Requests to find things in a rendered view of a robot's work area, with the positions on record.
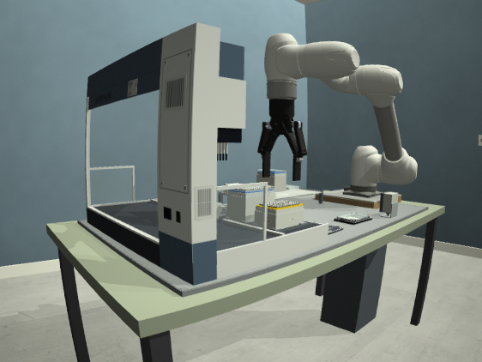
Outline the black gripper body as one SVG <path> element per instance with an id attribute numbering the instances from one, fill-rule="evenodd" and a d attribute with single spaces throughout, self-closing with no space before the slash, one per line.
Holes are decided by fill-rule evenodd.
<path id="1" fill-rule="evenodd" d="M 269 116 L 271 117 L 271 120 L 269 122 L 271 128 L 273 123 L 277 123 L 277 127 L 274 132 L 276 135 L 284 135 L 279 126 L 279 123 L 283 123 L 286 127 L 286 131 L 290 133 L 294 117 L 294 100 L 269 100 Z"/>

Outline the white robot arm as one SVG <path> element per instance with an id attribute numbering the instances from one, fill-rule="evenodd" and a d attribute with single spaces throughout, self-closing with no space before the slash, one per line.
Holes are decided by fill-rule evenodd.
<path id="1" fill-rule="evenodd" d="M 365 95 L 373 105 L 384 151 L 380 155 L 372 146 L 357 147 L 352 156 L 351 186 L 344 187 L 343 195 L 371 198 L 382 193 L 377 191 L 377 183 L 410 184 L 416 179 L 418 164 L 401 148 L 395 114 L 393 101 L 403 88 L 397 69 L 359 66 L 359 55 L 352 45 L 339 41 L 298 45 L 288 33 L 268 38 L 264 69 L 269 100 L 295 100 L 297 79 L 311 77 L 336 92 Z"/>

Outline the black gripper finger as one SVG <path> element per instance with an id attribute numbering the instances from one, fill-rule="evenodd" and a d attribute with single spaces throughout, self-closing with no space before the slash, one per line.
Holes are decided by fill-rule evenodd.
<path id="1" fill-rule="evenodd" d="M 280 136 L 274 133 L 276 127 L 277 127 L 277 123 L 273 123 L 272 129 L 271 129 L 269 122 L 262 122 L 262 134 L 261 134 L 261 139 L 259 142 L 257 152 L 262 154 L 261 158 L 262 158 L 262 177 L 263 178 L 270 177 L 270 155 L 277 137 Z"/>
<path id="2" fill-rule="evenodd" d="M 294 125 L 293 125 L 294 124 Z M 307 150 L 304 141 L 304 134 L 302 131 L 302 122 L 299 121 L 292 121 L 292 125 L 294 128 L 291 129 L 290 133 L 286 131 L 286 127 L 283 123 L 280 123 L 279 126 L 286 137 L 289 146 L 293 153 L 293 168 L 292 168 L 292 181 L 299 181 L 301 177 L 301 161 L 303 161 L 303 156 L 307 155 Z M 295 137 L 294 137 L 295 134 Z M 295 139 L 296 138 L 296 139 Z"/>

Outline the yellow tip rack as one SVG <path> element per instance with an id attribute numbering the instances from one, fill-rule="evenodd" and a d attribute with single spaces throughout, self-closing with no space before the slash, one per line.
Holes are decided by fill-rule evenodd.
<path id="1" fill-rule="evenodd" d="M 304 205 L 299 202 L 268 202 L 267 228 L 287 228 L 304 222 Z"/>

